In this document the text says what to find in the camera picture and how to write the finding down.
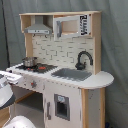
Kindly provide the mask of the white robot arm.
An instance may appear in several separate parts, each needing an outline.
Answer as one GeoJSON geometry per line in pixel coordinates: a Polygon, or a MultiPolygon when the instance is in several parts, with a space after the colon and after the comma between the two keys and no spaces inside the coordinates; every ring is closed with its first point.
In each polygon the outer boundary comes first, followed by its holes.
{"type": "MultiPolygon", "coordinates": [[[[0,110],[8,108],[15,102],[15,95],[11,85],[19,83],[21,75],[0,70],[0,110]]],[[[25,116],[9,117],[2,128],[36,128],[35,125],[25,116]]]]}

